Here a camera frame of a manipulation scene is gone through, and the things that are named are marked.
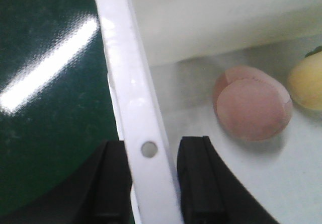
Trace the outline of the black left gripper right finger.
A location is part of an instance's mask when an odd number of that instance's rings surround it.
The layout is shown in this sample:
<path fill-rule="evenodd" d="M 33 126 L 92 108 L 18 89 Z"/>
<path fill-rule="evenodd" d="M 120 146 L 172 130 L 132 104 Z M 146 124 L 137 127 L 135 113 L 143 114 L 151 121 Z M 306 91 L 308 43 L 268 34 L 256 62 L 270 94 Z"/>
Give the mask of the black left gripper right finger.
<path fill-rule="evenodd" d="M 182 137 L 177 173 L 185 223 L 277 223 L 230 171 L 209 137 Z"/>

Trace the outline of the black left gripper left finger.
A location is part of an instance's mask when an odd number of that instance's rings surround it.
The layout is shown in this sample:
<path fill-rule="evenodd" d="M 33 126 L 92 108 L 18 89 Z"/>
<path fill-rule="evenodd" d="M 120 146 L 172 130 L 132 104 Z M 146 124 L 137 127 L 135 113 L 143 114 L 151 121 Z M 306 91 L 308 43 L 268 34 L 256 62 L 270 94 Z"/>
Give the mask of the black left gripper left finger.
<path fill-rule="evenodd" d="M 67 179 L 1 223 L 129 223 L 131 185 L 124 142 L 107 141 Z"/>

